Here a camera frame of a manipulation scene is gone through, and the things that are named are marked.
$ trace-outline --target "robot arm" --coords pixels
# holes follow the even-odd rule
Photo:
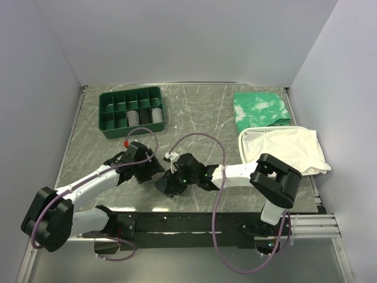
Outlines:
[[[165,191],[170,195],[181,193],[187,185],[192,184],[197,184],[204,190],[219,190],[225,169],[224,188],[254,186],[266,197],[260,219],[270,225],[276,225],[284,210],[293,207],[302,178],[298,170],[270,154],[262,154],[256,163],[230,165],[225,168],[222,165],[204,166],[190,153],[181,156],[174,152],[167,153],[165,160],[175,167],[169,170],[172,173],[168,172],[170,177]],[[273,173],[276,174],[275,179],[271,178]]]
[[[58,195],[71,190],[72,193],[56,201],[42,218],[35,236],[40,245],[52,252],[60,248],[69,237],[82,233],[101,231],[108,235],[116,234],[120,226],[117,223],[117,214],[110,209],[100,205],[87,211],[77,210],[86,201],[130,180],[133,176],[138,183],[143,183],[157,172],[164,172],[155,157],[149,162],[125,166],[127,163],[145,160],[152,154],[151,149],[134,141],[126,152],[107,160],[88,176],[57,190],[42,188],[22,222],[22,231],[31,236],[37,219],[47,205]],[[222,165],[205,166],[190,153],[181,156],[167,153],[164,160],[171,162],[171,169],[156,183],[156,188],[167,196],[178,195],[192,184],[207,191],[219,190],[221,187],[224,170]],[[272,173],[276,173],[274,180],[269,177]],[[225,174],[224,187],[254,186],[267,198],[261,220],[269,225],[276,225],[283,211],[293,206],[302,178],[300,172],[269,154],[261,155],[256,163],[226,166]]]
[[[150,180],[157,172],[164,172],[155,157],[149,162],[124,166],[127,163],[145,160],[152,154],[151,149],[133,141],[125,152],[105,161],[102,166],[88,176],[57,190],[48,187],[40,189],[22,222],[22,231],[31,236],[35,223],[47,204],[63,192],[71,190],[74,186],[79,186],[69,195],[59,199],[44,216],[38,226],[36,241],[52,252],[60,248],[69,237],[90,231],[112,232],[117,228],[117,215],[105,206],[96,206],[94,209],[82,212],[76,211],[86,201],[130,180],[133,176],[138,183],[143,183]]]

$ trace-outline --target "green cloth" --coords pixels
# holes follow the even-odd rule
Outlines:
[[[290,115],[276,93],[235,93],[234,116],[238,132],[251,127],[288,126]]]

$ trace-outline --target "white enclosure wall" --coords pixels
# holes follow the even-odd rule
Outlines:
[[[35,0],[81,85],[291,86],[336,0]]]
[[[81,88],[32,0],[0,2],[0,282],[15,282],[21,222],[54,186]]]
[[[339,0],[290,91],[332,166],[318,178],[358,282],[376,282],[377,2]]]

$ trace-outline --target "green compartment tray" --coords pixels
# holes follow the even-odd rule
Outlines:
[[[100,95],[98,127],[106,138],[114,139],[125,137],[137,128],[129,127],[127,122],[127,111],[148,110],[150,115],[152,109],[160,108],[163,111],[163,121],[160,123],[141,124],[137,127],[145,127],[153,132],[163,131],[165,128],[165,111],[159,87],[138,88],[136,90],[114,91]],[[136,131],[134,134],[145,134],[147,131]]]

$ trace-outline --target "scratched surface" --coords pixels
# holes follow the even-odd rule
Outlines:
[[[137,85],[89,86],[72,135],[70,147],[62,168],[59,186],[78,180],[96,170],[105,160],[124,150],[124,138],[108,140],[98,129],[98,96],[105,91],[139,88]],[[225,146],[226,163],[241,163],[238,150],[238,133],[234,122],[233,95],[236,92],[278,93],[287,103],[283,88],[249,87],[242,85],[160,85],[165,104],[168,124],[157,133],[159,149],[157,158],[165,169],[168,163],[163,155],[181,136],[192,132],[209,133]],[[147,135],[134,139],[154,149],[154,139]],[[180,154],[190,152],[204,164],[221,163],[222,151],[212,140],[197,136],[182,141],[174,150]],[[206,192],[190,186],[182,195],[172,199],[165,197],[154,182],[161,177],[155,175],[150,182],[138,185],[133,178],[118,187],[110,189],[89,201],[81,210],[95,205],[105,205],[120,211],[172,211],[210,212],[213,210],[217,192]],[[232,187],[221,196],[219,211],[259,212],[265,198],[253,187]],[[304,178],[297,193],[292,212],[317,212],[312,185]]]

